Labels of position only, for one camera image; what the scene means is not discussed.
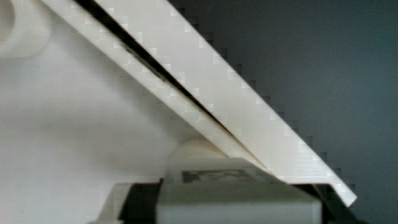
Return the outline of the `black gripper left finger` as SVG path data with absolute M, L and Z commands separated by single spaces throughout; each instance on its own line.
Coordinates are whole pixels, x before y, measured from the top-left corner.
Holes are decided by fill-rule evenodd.
M 157 224 L 157 202 L 162 183 L 135 183 L 119 213 L 123 224 Z

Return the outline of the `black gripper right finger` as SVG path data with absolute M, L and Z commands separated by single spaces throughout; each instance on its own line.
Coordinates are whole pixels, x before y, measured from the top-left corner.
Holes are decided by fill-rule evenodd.
M 357 219 L 329 184 L 297 184 L 295 187 L 322 201 L 322 224 L 368 224 Z

